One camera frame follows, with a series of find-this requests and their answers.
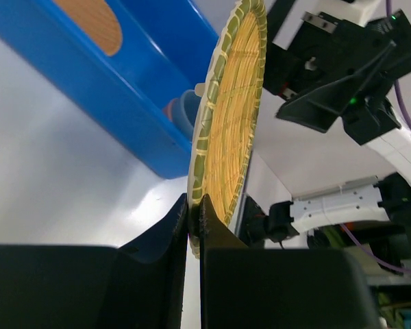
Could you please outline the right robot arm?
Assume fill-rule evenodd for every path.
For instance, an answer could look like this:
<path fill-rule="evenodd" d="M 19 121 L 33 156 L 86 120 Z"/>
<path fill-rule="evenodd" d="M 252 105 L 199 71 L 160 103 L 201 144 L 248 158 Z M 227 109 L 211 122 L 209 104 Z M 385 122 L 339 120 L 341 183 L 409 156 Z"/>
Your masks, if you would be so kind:
<path fill-rule="evenodd" d="M 325 226 L 357 221 L 411 226 L 411 127 L 387 94 L 411 73 L 411 24 L 402 10 L 373 19 L 376 1 L 321 1 L 306 12 L 291 44 L 273 40 L 292 8 L 270 9 L 264 87 L 281 97 L 278 119 L 325 133 L 341 120 L 349 138 L 373 150 L 395 172 L 372 183 L 278 202 L 262 212 L 248 197 L 239 237 L 249 246 L 281 243 Z"/>

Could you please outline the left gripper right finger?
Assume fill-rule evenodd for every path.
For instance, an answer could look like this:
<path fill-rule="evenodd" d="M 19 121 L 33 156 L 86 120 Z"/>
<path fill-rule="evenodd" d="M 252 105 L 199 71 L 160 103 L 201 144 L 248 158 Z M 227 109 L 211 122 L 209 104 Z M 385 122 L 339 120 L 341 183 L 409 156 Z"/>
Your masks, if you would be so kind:
<path fill-rule="evenodd" d="M 203 328 L 379 328 L 357 260 L 337 249 L 254 249 L 199 211 Z"/>

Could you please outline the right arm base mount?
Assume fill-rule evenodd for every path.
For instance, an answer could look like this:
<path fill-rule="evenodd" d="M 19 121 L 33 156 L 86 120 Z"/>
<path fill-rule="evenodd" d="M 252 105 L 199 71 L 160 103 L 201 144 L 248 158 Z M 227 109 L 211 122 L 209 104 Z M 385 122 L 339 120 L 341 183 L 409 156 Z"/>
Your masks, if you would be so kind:
<path fill-rule="evenodd" d="M 344 249 L 356 257 L 387 326 L 411 328 L 411 274 L 388 267 L 411 269 L 411 227 L 376 221 L 345 226 L 362 247 L 340 226 L 311 231 L 307 237 L 308 247 Z"/>

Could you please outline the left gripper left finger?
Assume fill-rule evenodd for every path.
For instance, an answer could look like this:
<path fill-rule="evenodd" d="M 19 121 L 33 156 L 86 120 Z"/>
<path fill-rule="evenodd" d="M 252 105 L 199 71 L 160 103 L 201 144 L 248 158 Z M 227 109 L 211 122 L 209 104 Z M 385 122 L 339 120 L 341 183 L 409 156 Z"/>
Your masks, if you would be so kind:
<path fill-rule="evenodd" d="M 0 328 L 179 328 L 187 210 L 121 247 L 1 244 Z"/>

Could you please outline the light wooden woven plate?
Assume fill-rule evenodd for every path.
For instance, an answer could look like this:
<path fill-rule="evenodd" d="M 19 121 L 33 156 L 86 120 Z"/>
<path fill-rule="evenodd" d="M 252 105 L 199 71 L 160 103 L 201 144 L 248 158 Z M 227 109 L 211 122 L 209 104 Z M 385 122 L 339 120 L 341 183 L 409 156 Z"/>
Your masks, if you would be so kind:
<path fill-rule="evenodd" d="M 115 55 L 123 43 L 123 33 L 114 11 L 104 0 L 55 0 L 54 3 L 107 56 Z"/>

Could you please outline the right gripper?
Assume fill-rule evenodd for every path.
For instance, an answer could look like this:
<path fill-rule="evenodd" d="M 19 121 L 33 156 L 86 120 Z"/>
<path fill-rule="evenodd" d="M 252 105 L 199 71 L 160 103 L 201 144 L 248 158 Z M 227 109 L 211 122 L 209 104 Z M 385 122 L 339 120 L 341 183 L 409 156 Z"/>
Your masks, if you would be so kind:
<path fill-rule="evenodd" d="M 266 46 L 264 87 L 281 97 L 275 117 L 326 133 L 340 119 L 359 145 L 400 128 L 387 94 L 411 73 L 411 24 L 398 10 L 359 26 L 305 13 L 287 49 Z"/>

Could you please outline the green-rimmed bamboo woven plate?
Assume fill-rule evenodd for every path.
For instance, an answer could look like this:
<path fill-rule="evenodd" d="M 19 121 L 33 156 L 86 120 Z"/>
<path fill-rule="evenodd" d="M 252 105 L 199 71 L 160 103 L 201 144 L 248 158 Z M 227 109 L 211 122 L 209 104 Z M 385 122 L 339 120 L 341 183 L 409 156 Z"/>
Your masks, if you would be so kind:
<path fill-rule="evenodd" d="M 212 52 L 192 135 L 188 172 L 189 240 L 200 255 L 197 213 L 208 195 L 229 226 L 251 157 L 267 44 L 263 1 L 237 1 Z"/>

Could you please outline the blue plastic cup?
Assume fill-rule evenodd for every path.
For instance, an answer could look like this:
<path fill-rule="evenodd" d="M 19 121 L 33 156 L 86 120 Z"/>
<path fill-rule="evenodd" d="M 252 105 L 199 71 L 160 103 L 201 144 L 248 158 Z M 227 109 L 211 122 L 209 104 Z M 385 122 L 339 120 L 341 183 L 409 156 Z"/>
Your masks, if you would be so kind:
<path fill-rule="evenodd" d="M 172 105 L 173 123 L 186 138 L 192 139 L 200 101 L 194 90 L 186 90 Z"/>

